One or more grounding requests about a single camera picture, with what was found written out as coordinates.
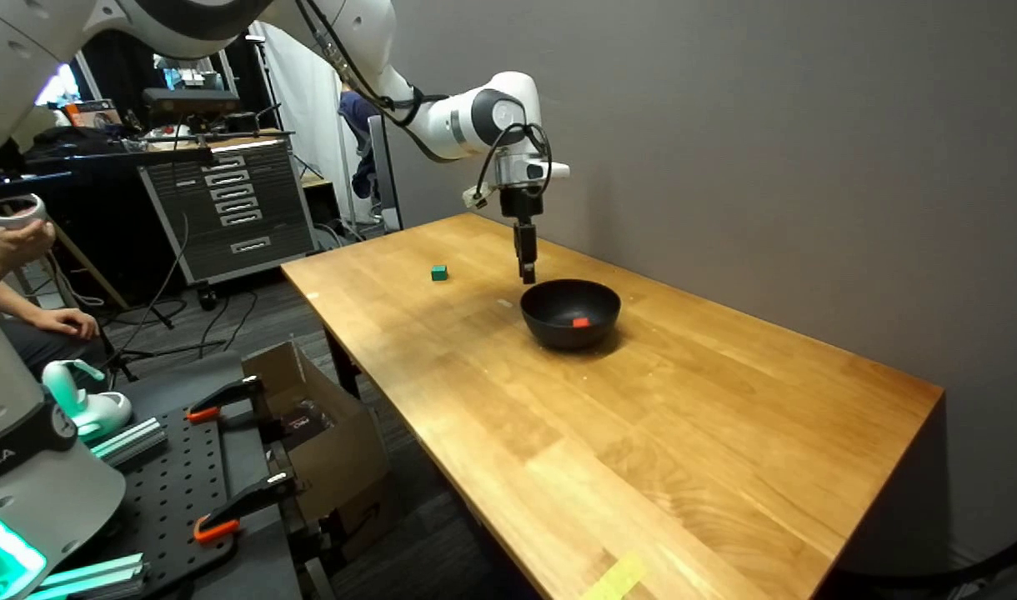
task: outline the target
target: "cable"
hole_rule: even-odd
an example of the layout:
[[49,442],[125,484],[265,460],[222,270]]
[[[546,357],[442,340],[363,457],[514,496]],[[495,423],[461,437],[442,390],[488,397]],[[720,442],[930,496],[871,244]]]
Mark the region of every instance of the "cable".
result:
[[226,340],[222,351],[232,351],[232,345],[235,345],[236,332],[244,330],[244,322],[246,322],[246,315],[255,312],[258,303],[259,303],[259,288],[252,288],[252,303],[246,303],[246,308],[239,312],[239,321],[236,321],[232,340]]
[[278,85],[275,85],[275,73],[271,73],[271,61],[268,61],[268,48],[265,47],[275,47],[275,38],[271,37],[265,37],[265,42],[255,42],[255,52],[258,52],[258,63],[259,63],[259,75],[265,75],[265,85],[268,85],[268,100],[271,100],[271,107],[275,107],[275,118],[278,118],[278,125],[283,130],[283,113],[278,113],[279,111],[279,93],[278,93]]
[[551,141],[543,134],[543,125],[537,122],[510,122],[508,130],[498,134],[495,147],[484,154],[484,164],[480,164],[480,174],[477,174],[477,194],[484,197],[484,177],[488,177],[488,167],[495,160],[495,154],[502,154],[508,144],[508,135],[514,134],[523,134],[540,154],[543,154],[543,182],[540,182],[540,194],[546,194],[551,185],[551,167],[554,167],[554,154],[551,154]]
[[75,300],[84,303],[84,306],[107,306],[105,297],[84,297],[84,294],[78,294],[78,286],[69,284],[69,275],[66,275],[66,270],[62,265],[62,258],[55,257],[55,250],[47,252],[47,270],[49,270],[55,286],[56,286],[63,297],[75,297]]
[[348,52],[348,47],[340,42],[334,23],[326,21],[326,13],[314,3],[314,0],[297,0],[304,21],[308,21],[308,30],[318,37],[318,26],[309,21],[309,13],[321,21],[325,33],[334,38],[334,48],[340,52],[338,55],[326,55],[340,75],[354,73],[356,84],[351,78],[351,85],[356,85],[356,93],[363,93],[378,111],[397,111],[397,100],[395,95],[378,95],[368,73],[354,63],[354,55]]
[[126,366],[126,354],[129,354],[126,345],[136,340],[139,327],[144,327],[144,322],[136,322],[125,342],[109,342],[109,345],[114,345],[114,354],[107,357],[109,377],[114,377],[114,366],[118,366],[118,362]]
[[314,174],[318,180],[326,180],[314,164],[308,164],[297,151],[294,160],[304,167],[304,174]]
[[207,321],[207,327],[205,327],[205,332],[201,332],[201,342],[198,342],[201,357],[205,357],[207,345],[223,345],[222,340],[207,342],[207,337],[209,337],[213,322],[218,322],[226,308],[232,308],[232,297],[226,297],[226,300],[218,306],[218,312]]
[[167,286],[171,286],[178,265],[182,265],[182,258],[175,257],[171,265],[167,265],[167,275],[161,278],[161,286],[151,294],[146,303],[156,303],[156,300],[167,294]]

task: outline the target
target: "person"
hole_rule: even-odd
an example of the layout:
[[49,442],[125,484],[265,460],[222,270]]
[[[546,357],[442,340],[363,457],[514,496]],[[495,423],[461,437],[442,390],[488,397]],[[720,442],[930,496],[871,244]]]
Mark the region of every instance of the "person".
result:
[[361,154],[361,167],[351,177],[351,191],[356,197],[372,197],[372,194],[378,197],[378,191],[373,191],[373,147],[372,147],[372,117],[378,117],[378,107],[368,95],[361,95],[354,91],[343,91],[338,111],[340,111],[348,130],[354,134],[356,154]]
[[27,225],[0,225],[0,330],[41,381],[49,360],[91,357],[99,340],[96,315],[82,306],[38,306],[7,284],[7,273],[41,258],[55,245],[55,224],[34,221]]

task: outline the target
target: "tabletop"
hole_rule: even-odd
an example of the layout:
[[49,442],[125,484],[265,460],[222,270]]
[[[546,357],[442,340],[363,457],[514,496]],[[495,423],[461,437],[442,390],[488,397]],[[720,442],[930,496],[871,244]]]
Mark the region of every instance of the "tabletop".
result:
[[540,240],[540,278],[624,300],[617,342],[551,354],[477,214],[283,273],[546,596],[810,596],[945,397]]

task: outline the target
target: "drawer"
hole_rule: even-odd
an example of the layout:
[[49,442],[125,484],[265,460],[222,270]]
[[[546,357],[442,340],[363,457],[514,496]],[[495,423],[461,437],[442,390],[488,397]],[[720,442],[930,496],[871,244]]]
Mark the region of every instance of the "drawer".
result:
[[297,214],[292,221],[239,224],[218,232],[189,237],[184,245],[184,265],[189,284],[232,278],[255,265],[278,265],[279,258],[314,250],[309,225]]
[[156,191],[156,205],[171,221],[178,240],[232,228],[255,221],[294,221],[304,197],[294,180],[239,180],[232,185]]

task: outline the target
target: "wire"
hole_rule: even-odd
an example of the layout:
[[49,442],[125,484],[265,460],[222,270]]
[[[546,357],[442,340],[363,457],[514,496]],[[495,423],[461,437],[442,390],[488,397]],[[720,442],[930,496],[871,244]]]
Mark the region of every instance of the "wire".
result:
[[107,357],[107,366],[114,362],[126,362],[126,357],[135,354],[129,342],[136,340],[136,332],[144,330],[144,322],[135,322],[129,337],[125,342],[109,342],[114,354]]
[[78,294],[78,286],[69,284],[66,270],[62,265],[56,252],[49,250],[47,252],[47,275],[55,278],[55,286],[63,294],[63,297],[75,297],[78,303],[84,306],[105,306],[105,297],[84,297]]
[[246,322],[246,315],[255,312],[258,303],[259,303],[259,294],[255,288],[246,308],[239,312],[239,321],[236,321],[232,340],[223,340],[222,351],[232,351],[232,345],[235,345],[236,332],[244,330],[244,322]]
[[326,180],[314,164],[308,164],[297,151],[294,160],[304,167],[304,174],[314,174],[318,180]]
[[537,125],[537,122],[510,122],[508,130],[498,134],[495,147],[484,154],[484,164],[480,164],[480,174],[477,174],[477,194],[484,194],[484,177],[488,177],[488,167],[492,167],[495,154],[502,154],[508,147],[508,135],[514,135],[514,134],[523,134],[543,154],[540,194],[546,194],[554,154],[551,154],[551,141],[546,141],[543,125]]
[[354,55],[348,52],[348,47],[340,42],[340,37],[338,37],[338,30],[334,30],[334,23],[326,21],[326,13],[314,3],[314,0],[297,0],[301,3],[301,13],[304,13],[304,21],[308,21],[308,26],[309,26],[309,33],[318,37],[318,26],[314,26],[314,21],[309,21],[309,13],[321,21],[321,26],[325,26],[325,33],[334,38],[334,48],[340,52],[340,61],[338,55],[326,55],[338,68],[340,68],[340,75],[356,75],[356,78],[348,78],[351,85],[356,85],[356,93],[363,93],[378,111],[397,111],[397,100],[395,95],[381,95],[381,93],[373,93],[373,85],[372,85],[372,78],[368,78],[368,73],[354,63]]
[[213,315],[207,321],[207,327],[205,327],[205,332],[201,332],[201,342],[198,342],[201,357],[205,357],[207,345],[222,345],[222,342],[207,342],[207,337],[209,337],[213,322],[218,322],[226,308],[232,308],[232,297],[226,297],[226,300],[213,308]]
[[146,300],[151,306],[155,306],[156,300],[163,300],[163,294],[167,294],[167,286],[171,286],[178,265],[182,265],[182,258],[175,257],[171,265],[167,265],[167,275],[161,278],[161,286],[156,286],[156,288],[151,294],[151,300]]

